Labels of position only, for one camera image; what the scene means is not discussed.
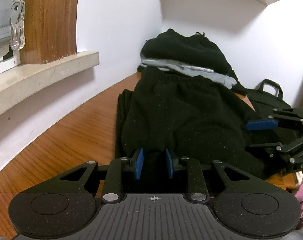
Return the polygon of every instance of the crosshair symbol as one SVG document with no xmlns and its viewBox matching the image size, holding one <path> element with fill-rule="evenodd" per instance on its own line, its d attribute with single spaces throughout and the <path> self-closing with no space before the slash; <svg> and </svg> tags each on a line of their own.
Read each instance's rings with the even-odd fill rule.
<svg viewBox="0 0 303 240">
<path fill-rule="evenodd" d="M 155 195 L 153 197 L 150 198 L 153 202 L 155 202 L 156 200 L 159 200 L 159 197 L 156 197 Z"/>
</svg>

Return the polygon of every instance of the pile of clothes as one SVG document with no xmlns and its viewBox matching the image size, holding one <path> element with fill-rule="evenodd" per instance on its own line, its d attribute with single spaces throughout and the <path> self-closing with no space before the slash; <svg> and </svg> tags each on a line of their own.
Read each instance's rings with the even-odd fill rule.
<svg viewBox="0 0 303 240">
<path fill-rule="evenodd" d="M 154 153 L 169 149 L 202 164 L 219 159 L 262 179 L 283 168 L 274 158 L 246 151 L 275 135 L 245 129 L 261 116 L 233 93 L 245 95 L 246 89 L 203 34 L 184 37 L 169 29 L 147 41 L 138 70 L 142 76 L 134 91 L 118 98 L 116 158 L 143 148 L 144 158 L 157 163 Z"/>
</svg>

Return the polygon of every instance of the black handle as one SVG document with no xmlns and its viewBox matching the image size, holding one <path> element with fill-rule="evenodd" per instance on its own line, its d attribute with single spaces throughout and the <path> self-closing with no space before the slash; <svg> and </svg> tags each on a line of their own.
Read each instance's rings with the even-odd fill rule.
<svg viewBox="0 0 303 240">
<path fill-rule="evenodd" d="M 259 88 L 258 88 L 258 91 L 264 91 L 264 85 L 265 85 L 265 84 L 271 85 L 272 87 L 278 89 L 278 91 L 279 91 L 279 92 L 278 92 L 278 99 L 279 99 L 279 100 L 283 100 L 283 91 L 282 91 L 280 85 L 277 84 L 276 82 L 270 80 L 270 79 L 267 79 L 267 78 L 264 79 L 264 80 L 261 82 L 261 84 L 260 84 L 260 86 L 259 86 Z"/>
</svg>

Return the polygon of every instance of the black bag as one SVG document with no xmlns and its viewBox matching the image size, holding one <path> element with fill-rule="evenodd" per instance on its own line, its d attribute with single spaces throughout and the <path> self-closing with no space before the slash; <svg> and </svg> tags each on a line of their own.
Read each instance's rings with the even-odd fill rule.
<svg viewBox="0 0 303 240">
<path fill-rule="evenodd" d="M 278 96 L 274 96 L 271 93 L 265 92 L 265 84 L 268 84 L 274 87 L 275 89 L 278 89 Z M 269 115 L 272 116 L 275 108 L 278 110 L 291 108 L 289 104 L 283 101 L 283 91 L 280 85 L 269 79 L 263 80 L 257 90 L 248 89 L 247 96 L 250 102 L 252 103 L 253 107 L 255 108 L 256 112 L 258 112 L 263 118 L 268 118 Z M 274 132 L 278 138 L 276 137 L 276 139 L 271 137 L 270 142 L 278 140 L 283 144 L 288 144 L 296 140 L 297 138 L 296 131 L 287 128 L 277 127 L 274 129 Z"/>
</svg>

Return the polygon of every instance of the gray ribbed plate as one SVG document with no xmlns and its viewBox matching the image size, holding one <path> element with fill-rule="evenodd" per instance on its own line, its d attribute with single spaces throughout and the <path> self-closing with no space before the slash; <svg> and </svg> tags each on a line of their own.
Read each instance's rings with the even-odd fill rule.
<svg viewBox="0 0 303 240">
<path fill-rule="evenodd" d="M 31 238 L 18 235 L 15 240 Z M 182 194 L 128 194 L 102 206 L 85 228 L 61 240 L 248 240 L 226 229 L 205 205 Z"/>
</svg>

